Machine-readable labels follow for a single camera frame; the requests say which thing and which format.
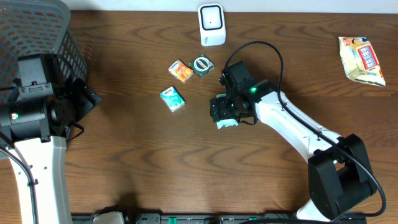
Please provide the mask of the yellow snack bag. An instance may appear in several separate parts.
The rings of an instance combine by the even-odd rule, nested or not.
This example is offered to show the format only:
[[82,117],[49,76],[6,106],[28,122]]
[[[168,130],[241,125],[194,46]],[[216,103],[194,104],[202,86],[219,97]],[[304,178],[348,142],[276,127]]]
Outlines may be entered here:
[[354,82],[385,87],[377,55],[367,37],[339,37],[345,75]]

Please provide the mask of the teal wipes packet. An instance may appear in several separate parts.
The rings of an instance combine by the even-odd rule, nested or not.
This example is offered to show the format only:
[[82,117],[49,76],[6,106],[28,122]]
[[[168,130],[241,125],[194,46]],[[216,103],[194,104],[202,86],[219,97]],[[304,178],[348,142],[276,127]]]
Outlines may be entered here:
[[227,128],[231,126],[238,126],[238,122],[234,118],[228,118],[228,119],[221,119],[221,109],[226,109],[229,110],[230,107],[232,107],[231,103],[228,103],[227,101],[223,100],[221,102],[221,105],[218,105],[217,112],[219,114],[220,120],[216,122],[217,128]]

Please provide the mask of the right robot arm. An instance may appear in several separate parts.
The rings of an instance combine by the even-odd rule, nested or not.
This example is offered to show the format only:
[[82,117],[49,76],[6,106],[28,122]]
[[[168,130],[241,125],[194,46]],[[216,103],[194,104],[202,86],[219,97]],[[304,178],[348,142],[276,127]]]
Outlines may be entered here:
[[368,154],[354,134],[342,137],[294,106],[269,80],[258,82],[239,61],[222,71],[224,95],[211,99],[214,122],[252,117],[279,133],[308,164],[310,200],[299,220],[332,221],[376,193]]

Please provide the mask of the teal Kleenex tissue packet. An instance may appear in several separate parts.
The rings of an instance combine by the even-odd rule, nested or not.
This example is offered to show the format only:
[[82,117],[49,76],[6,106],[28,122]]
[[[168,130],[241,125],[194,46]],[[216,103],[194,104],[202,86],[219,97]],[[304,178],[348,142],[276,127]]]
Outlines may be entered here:
[[174,86],[170,86],[162,91],[160,93],[160,98],[171,112],[177,111],[185,105],[185,100]]

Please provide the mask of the dark green round-logo packet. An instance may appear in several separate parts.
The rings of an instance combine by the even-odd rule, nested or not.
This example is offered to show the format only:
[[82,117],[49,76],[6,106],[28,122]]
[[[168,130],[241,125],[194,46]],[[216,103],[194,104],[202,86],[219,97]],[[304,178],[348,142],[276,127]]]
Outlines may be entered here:
[[194,61],[190,62],[190,67],[200,78],[204,78],[214,69],[215,65],[205,54],[201,54]]

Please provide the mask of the orange tissue packet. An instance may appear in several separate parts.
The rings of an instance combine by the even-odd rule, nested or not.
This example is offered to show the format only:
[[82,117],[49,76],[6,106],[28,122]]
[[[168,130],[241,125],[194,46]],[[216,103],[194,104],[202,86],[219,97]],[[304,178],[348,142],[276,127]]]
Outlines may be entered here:
[[177,59],[169,67],[169,73],[173,75],[176,79],[180,80],[182,83],[186,83],[187,80],[191,78],[194,71],[185,65],[180,59]]

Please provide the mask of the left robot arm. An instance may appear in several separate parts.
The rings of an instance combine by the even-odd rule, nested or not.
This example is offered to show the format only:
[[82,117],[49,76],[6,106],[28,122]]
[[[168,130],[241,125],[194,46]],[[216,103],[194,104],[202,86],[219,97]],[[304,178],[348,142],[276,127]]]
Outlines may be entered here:
[[23,223],[72,223],[65,177],[68,130],[101,103],[62,55],[17,60],[17,98],[1,105],[1,153],[11,162]]

